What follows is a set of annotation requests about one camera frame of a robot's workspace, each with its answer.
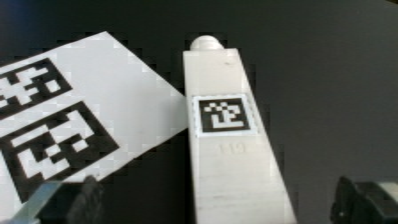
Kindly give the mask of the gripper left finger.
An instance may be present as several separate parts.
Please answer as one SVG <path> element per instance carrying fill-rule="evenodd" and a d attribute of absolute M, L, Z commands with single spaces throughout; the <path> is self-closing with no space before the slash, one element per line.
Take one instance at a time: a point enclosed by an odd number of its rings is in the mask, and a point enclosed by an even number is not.
<path fill-rule="evenodd" d="M 92 176 L 81 182 L 47 181 L 8 224 L 102 224 L 101 199 L 102 186 Z"/>

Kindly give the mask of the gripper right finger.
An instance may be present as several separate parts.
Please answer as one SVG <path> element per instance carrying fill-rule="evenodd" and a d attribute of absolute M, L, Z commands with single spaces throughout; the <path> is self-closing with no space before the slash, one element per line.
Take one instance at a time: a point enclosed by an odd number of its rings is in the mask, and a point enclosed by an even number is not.
<path fill-rule="evenodd" d="M 398 224 L 398 181 L 340 177 L 330 207 L 332 224 Z"/>

